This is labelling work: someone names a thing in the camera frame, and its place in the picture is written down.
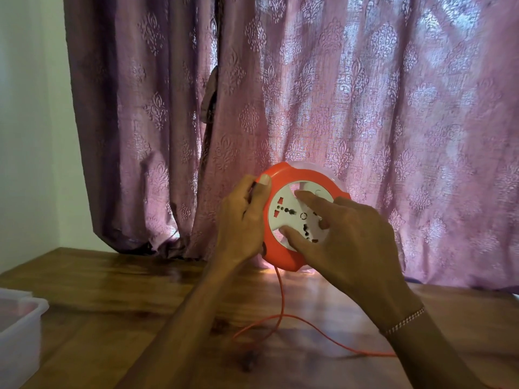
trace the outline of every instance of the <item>beaded bracelet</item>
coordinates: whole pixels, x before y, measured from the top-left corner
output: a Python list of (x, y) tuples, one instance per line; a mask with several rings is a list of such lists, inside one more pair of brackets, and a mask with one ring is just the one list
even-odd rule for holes
[(422, 315), (423, 313), (425, 313), (425, 307), (422, 306), (422, 308), (420, 308), (416, 313), (412, 313), (410, 316), (408, 316), (406, 319), (404, 320), (401, 320), (400, 322), (398, 322), (395, 326), (393, 326), (391, 329), (388, 329), (386, 331), (381, 331), (380, 333), (384, 336), (384, 337), (387, 337), (393, 333), (395, 333), (397, 330), (399, 330), (402, 326), (405, 326), (407, 325), (409, 322), (411, 322), (412, 320), (418, 318), (420, 315)]

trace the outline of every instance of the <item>wooden table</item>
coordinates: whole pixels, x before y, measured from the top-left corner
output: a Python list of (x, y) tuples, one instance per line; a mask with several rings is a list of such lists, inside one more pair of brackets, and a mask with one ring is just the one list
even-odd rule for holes
[[(0, 275), (0, 287), (30, 290), (50, 303), (42, 317), (42, 366), (24, 389), (113, 388), (198, 280), (202, 267), (60, 248)], [(390, 351), (360, 308), (320, 275), (284, 273), (283, 281), (287, 313), (310, 320), (343, 344)], [(481, 379), (519, 389), (519, 301), (497, 292), (412, 287)], [(247, 268), (240, 274), (219, 308), (192, 387), (411, 387), (398, 360), (352, 357), (290, 318), (244, 368), (242, 348), (231, 341), (232, 334), (279, 310), (275, 273)], [(243, 341), (266, 330), (251, 330)]]

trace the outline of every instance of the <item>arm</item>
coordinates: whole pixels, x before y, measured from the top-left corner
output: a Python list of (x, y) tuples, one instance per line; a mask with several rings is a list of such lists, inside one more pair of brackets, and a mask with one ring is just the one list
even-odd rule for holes
[(263, 244), (263, 207), (270, 177), (263, 175), (252, 193), (254, 177), (245, 176), (220, 207), (216, 253), (157, 337), (116, 389), (184, 389), (198, 352), (209, 336), (219, 302), (243, 263)]
[[(228, 257), (214, 257), (227, 260)], [(116, 386), (117, 389), (185, 388), (194, 360), (209, 336), (217, 306), (236, 270), (209, 263), (197, 285)]]
[[(375, 209), (345, 198), (328, 202), (308, 191), (296, 191), (296, 196), (322, 218), (328, 235), (321, 243), (310, 243), (294, 229), (281, 231), (380, 331), (421, 309), (422, 302), (404, 280), (393, 228)], [(427, 312), (387, 338), (415, 389), (484, 388)]]

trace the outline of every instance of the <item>purple patterned curtain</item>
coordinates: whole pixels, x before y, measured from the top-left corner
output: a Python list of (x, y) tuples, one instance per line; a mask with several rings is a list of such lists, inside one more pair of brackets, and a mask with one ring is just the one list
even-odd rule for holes
[(219, 36), (206, 0), (65, 1), (110, 245), (208, 257), (237, 180), (304, 160), (388, 218), (406, 276), (519, 285), (519, 0), (225, 0)]

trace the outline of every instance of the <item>universal socket outlet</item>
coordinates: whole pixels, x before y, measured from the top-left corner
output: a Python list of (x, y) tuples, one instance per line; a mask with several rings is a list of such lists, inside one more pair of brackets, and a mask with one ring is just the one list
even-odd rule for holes
[(290, 247), (285, 237), (279, 240), (276, 236), (275, 231), (277, 229), (289, 226), (297, 230), (304, 238), (314, 243), (324, 240), (328, 234), (327, 229), (321, 229), (319, 227), (321, 217), (294, 196), (291, 186), (297, 184), (299, 184), (300, 190), (313, 192), (315, 195), (329, 202), (333, 202), (332, 196), (324, 187), (307, 180), (287, 184), (274, 195), (268, 209), (268, 224), (270, 230), (284, 247), (293, 251), (295, 251), (295, 249)]

